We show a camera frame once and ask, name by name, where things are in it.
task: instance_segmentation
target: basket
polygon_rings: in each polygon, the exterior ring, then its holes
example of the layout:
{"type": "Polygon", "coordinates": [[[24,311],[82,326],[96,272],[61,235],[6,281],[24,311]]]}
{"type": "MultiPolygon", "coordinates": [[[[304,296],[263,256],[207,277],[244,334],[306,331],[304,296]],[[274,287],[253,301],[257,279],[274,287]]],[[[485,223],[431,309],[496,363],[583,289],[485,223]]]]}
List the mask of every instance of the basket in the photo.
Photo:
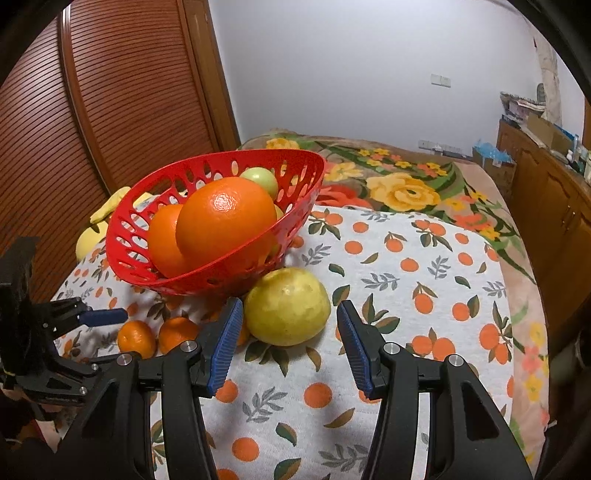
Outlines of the basket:
{"type": "Polygon", "coordinates": [[[282,261],[312,210],[325,164],[320,155],[306,150],[239,150],[200,155],[162,167],[135,184],[114,211],[106,235],[109,265],[121,280],[163,294],[241,295],[282,261]],[[206,183],[240,175],[250,167],[273,171],[279,184],[275,203],[285,215],[257,239],[224,257],[178,277],[163,277],[147,250],[147,230],[154,213],[161,205],[184,203],[206,183]],[[157,196],[143,209],[134,208],[134,201],[144,192],[157,196]],[[236,271],[235,265],[244,258],[249,246],[262,238],[272,239],[268,256],[236,271]]]}

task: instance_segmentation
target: yellow-green fruit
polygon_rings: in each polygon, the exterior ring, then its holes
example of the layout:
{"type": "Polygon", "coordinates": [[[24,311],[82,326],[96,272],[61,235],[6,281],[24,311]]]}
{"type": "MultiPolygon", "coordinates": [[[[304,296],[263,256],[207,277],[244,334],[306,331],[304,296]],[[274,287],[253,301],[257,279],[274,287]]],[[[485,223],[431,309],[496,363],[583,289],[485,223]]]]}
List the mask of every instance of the yellow-green fruit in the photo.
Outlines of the yellow-green fruit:
{"type": "Polygon", "coordinates": [[[303,268],[282,268],[262,277],[246,296],[244,318],[259,340],[291,346],[316,336],[330,315],[324,285],[303,268]]]}
{"type": "Polygon", "coordinates": [[[279,192],[279,185],[277,179],[273,175],[273,172],[263,167],[252,167],[247,168],[240,175],[243,179],[252,180],[254,183],[259,184],[263,187],[267,193],[271,196],[273,201],[277,198],[279,192]]]}

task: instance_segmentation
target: silver screw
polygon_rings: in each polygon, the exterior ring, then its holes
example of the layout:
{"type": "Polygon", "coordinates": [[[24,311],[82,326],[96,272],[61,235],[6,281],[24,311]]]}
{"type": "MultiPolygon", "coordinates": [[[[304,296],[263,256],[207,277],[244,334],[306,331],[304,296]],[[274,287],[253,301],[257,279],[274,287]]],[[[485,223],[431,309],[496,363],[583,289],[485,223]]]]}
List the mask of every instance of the silver screw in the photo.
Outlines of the silver screw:
{"type": "Polygon", "coordinates": [[[456,355],[455,353],[453,355],[450,355],[447,359],[454,367],[460,367],[464,364],[464,359],[459,356],[456,355]]]}
{"type": "Polygon", "coordinates": [[[194,340],[185,340],[183,343],[181,343],[181,350],[183,352],[192,352],[196,348],[197,342],[195,342],[194,340]]]}
{"type": "Polygon", "coordinates": [[[128,353],[123,353],[117,357],[117,364],[124,367],[125,365],[129,365],[132,361],[132,357],[128,353]]]}
{"type": "Polygon", "coordinates": [[[384,345],[384,352],[389,353],[390,355],[396,355],[400,352],[400,345],[397,343],[386,343],[384,345]]]}

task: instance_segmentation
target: floral blanket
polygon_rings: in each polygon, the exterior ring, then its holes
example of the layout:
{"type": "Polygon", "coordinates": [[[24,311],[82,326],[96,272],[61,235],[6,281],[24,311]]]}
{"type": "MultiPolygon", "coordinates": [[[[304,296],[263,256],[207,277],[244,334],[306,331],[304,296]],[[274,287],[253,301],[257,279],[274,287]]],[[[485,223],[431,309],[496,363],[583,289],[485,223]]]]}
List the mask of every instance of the floral blanket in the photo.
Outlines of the floral blanket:
{"type": "MultiPolygon", "coordinates": [[[[241,148],[301,148],[328,161],[317,203],[334,207],[366,207],[377,212],[420,212],[430,218],[477,232],[499,259],[505,286],[491,284],[491,297],[506,296],[511,312],[514,357],[511,429],[530,465],[535,468],[544,443],[548,413],[548,351],[544,312],[524,244],[507,206],[491,178],[479,165],[421,154],[364,140],[310,137],[272,131],[241,148]]],[[[424,247],[445,245],[428,229],[424,247]]],[[[396,248],[395,238],[385,238],[396,248]]],[[[491,351],[489,362],[502,361],[491,351]]]]}

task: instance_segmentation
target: wooden trim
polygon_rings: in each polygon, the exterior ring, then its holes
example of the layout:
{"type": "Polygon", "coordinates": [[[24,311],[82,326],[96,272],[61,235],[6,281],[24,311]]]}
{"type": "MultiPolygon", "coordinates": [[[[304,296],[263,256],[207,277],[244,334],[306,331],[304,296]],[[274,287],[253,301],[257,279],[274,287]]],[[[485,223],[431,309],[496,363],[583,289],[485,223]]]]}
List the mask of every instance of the wooden trim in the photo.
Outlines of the wooden trim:
{"type": "Polygon", "coordinates": [[[585,99],[585,125],[582,142],[585,148],[591,150],[591,105],[587,99],[585,99]]]}
{"type": "Polygon", "coordinates": [[[204,87],[216,138],[223,150],[235,150],[240,137],[228,94],[207,0],[177,0],[184,5],[190,45],[204,87]]]}
{"type": "Polygon", "coordinates": [[[203,91],[203,85],[201,81],[201,77],[199,76],[199,69],[197,68],[197,63],[195,61],[195,56],[193,54],[193,49],[191,47],[191,36],[189,34],[189,27],[187,25],[187,15],[184,9],[183,0],[177,0],[177,8],[178,8],[178,17],[181,24],[181,30],[183,31],[183,40],[185,43],[185,48],[187,49],[187,58],[189,59],[189,66],[191,68],[191,76],[193,77],[193,83],[195,84],[195,90],[197,90],[197,95],[199,97],[199,102],[201,103],[201,110],[203,112],[203,118],[205,119],[205,124],[207,125],[207,131],[209,132],[209,138],[212,142],[212,146],[214,151],[220,151],[220,145],[217,141],[217,135],[215,128],[212,122],[212,116],[209,110],[209,106],[207,104],[207,98],[203,91]]]}
{"type": "Polygon", "coordinates": [[[107,195],[112,195],[117,191],[117,185],[111,175],[103,157],[95,132],[92,129],[88,112],[82,97],[80,82],[74,63],[74,51],[72,49],[72,31],[70,28],[70,5],[62,10],[57,22],[57,43],[60,53],[60,67],[64,77],[64,87],[68,104],[72,110],[74,124],[80,134],[80,139],[86,150],[90,162],[94,166],[99,178],[99,182],[107,195]]]}

